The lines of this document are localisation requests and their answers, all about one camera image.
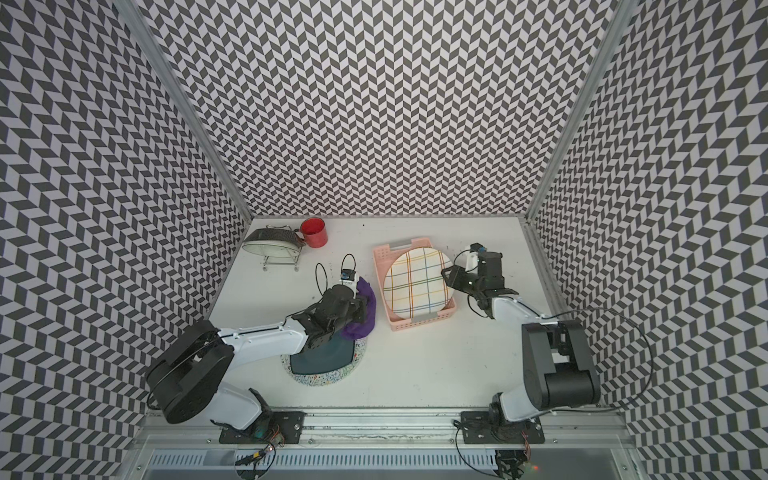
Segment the aluminium corner post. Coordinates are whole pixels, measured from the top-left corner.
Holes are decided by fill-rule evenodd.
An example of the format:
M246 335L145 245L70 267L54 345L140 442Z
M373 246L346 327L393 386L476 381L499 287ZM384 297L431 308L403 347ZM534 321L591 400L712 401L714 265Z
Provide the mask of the aluminium corner post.
M144 17L141 15L136 3L129 0L115 0L112 4L130 30L131 35L136 40L143 54L146 56L180 115L183 117L193 137L211 165L211 168L221 181L224 189L233 200L239 212L246 218L246 221L250 223L253 216L251 215L246 200L213 145L196 110L171 68L171 65L157 45L155 38L144 21Z
M546 169L526 211L525 219L527 222L532 222L543 206L638 5L639 1L621 0L618 2L616 12L609 22L605 37L600 42L596 56L587 72L584 84L577 95L562 134L556 143L554 152L547 163Z

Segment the red plastic cup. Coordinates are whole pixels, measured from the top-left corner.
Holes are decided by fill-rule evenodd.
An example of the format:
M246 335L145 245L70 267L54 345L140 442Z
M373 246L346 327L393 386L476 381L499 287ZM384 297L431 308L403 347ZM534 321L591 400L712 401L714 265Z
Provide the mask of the red plastic cup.
M312 217L304 220L299 228L307 246L314 249L324 247L328 242L326 223L323 219Z

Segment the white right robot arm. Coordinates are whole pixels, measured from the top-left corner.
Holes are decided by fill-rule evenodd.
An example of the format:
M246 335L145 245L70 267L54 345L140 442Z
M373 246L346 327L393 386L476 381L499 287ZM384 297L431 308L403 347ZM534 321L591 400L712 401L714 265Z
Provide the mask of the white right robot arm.
M486 317L517 334L513 351L521 355L522 383L493 397L491 422L505 425L597 404L601 385L584 326L578 320L546 317L522 301L505 285L502 258L475 244L465 265L441 271L447 286L472 298Z

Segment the grey plate behind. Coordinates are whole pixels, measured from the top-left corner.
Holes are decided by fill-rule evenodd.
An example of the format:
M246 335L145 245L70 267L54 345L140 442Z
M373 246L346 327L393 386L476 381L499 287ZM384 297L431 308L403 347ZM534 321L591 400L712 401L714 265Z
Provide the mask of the grey plate behind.
M246 243L257 241L283 241L297 244L304 242L297 231L288 226L258 228L251 232L245 240Z

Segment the aluminium corner post left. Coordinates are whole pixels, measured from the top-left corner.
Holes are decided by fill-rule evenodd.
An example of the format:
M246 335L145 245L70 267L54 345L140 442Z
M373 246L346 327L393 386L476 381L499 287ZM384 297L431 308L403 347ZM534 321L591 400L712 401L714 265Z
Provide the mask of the aluminium corner post left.
M141 15L136 3L129 0L115 0L112 4L130 30L131 35L136 40L143 54L146 56L180 115L183 117L193 137L211 165L211 168L221 181L224 189L233 200L239 212L246 218L246 221L250 223L253 216L251 215L246 200L213 145L196 110L171 68L171 65L157 45L155 38L144 21L144 17Z

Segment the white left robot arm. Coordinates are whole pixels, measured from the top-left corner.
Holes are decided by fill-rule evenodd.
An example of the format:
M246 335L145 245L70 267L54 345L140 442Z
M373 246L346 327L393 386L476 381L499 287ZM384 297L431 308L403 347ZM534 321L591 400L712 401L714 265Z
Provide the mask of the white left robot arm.
M219 329L208 320L197 322L146 370L147 407L170 424L202 415L220 427L248 430L268 417L269 407L255 389L225 382L229 370L284 355L304 357L322 371L338 370L338 348L355 345L347 329L373 326L375 313L375 294L360 280L356 289L326 289L319 301L274 325Z

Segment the purple cloth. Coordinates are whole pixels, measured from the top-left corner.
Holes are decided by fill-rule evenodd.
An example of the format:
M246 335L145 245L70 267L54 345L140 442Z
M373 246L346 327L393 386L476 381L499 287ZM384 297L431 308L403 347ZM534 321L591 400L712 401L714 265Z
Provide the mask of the purple cloth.
M341 331L341 336L350 341L368 337L375 327L377 301L371 284L363 277L359 277L356 293L356 299L363 300L363 305L357 311L355 319Z

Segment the pink perforated plastic basket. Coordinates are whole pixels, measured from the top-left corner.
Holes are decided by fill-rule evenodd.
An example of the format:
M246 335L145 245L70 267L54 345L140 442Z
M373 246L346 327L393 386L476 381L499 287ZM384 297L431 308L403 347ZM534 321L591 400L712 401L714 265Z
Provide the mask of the pink perforated plastic basket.
M392 330L445 320L456 312L454 290L442 277L453 262L429 238L377 246L373 257L379 300Z

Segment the cream floral plate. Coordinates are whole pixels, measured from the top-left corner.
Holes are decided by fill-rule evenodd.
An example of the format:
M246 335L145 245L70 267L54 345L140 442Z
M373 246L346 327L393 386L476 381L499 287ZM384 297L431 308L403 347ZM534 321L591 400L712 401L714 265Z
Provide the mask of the cream floral plate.
M242 245L244 251L269 258L296 258L300 255L303 246L300 243L284 240L249 240Z

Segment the colourful squiggle pattern plate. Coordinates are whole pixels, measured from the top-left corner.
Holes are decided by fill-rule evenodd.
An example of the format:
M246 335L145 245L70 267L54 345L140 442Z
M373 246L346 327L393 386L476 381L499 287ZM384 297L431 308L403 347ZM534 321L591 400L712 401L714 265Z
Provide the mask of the colourful squiggle pattern plate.
M345 379L359 366L359 364L361 363L366 353L367 343L368 341L366 339L356 340L354 359L352 363L337 371L327 373L327 374L308 375L308 376L295 375L289 371L288 362L289 362L289 357L291 355L282 355L280 359L281 359L283 369L297 383L305 386L310 386L310 387L328 386Z

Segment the plaid striped white plate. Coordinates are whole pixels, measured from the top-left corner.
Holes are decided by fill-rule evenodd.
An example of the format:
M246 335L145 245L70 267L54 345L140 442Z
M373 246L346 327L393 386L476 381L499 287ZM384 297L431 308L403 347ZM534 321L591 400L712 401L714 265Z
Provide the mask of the plaid striped white plate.
M383 277L382 293L395 320L415 320L442 311L453 297L441 270L450 258L432 247L418 247L400 255Z

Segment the aluminium corner post right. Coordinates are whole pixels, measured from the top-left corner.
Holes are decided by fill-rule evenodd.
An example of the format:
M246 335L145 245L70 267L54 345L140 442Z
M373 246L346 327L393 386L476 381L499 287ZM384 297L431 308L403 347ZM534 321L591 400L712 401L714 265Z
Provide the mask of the aluminium corner post right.
M616 12L609 22L605 37L600 42L596 56L587 72L584 84L577 95L562 134L556 143L554 152L547 163L546 169L526 211L525 219L527 222L532 222L543 206L638 5L639 1L621 0L618 2Z

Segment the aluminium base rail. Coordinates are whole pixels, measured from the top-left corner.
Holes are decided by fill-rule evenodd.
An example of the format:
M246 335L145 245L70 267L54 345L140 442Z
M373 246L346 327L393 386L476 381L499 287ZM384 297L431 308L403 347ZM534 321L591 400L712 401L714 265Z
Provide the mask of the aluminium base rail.
M553 413L497 425L462 408L304 408L273 414L261 435L147 420L120 479L257 478L288 473L461 473L472 479L644 479L623 420Z

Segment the dark teal plate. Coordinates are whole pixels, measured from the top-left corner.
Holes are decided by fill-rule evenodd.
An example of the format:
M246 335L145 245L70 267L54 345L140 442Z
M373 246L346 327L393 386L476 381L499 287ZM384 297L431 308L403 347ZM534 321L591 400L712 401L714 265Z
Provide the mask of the dark teal plate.
M321 375L337 371L354 359L355 341L340 334L327 343L289 357L289 371L295 375Z

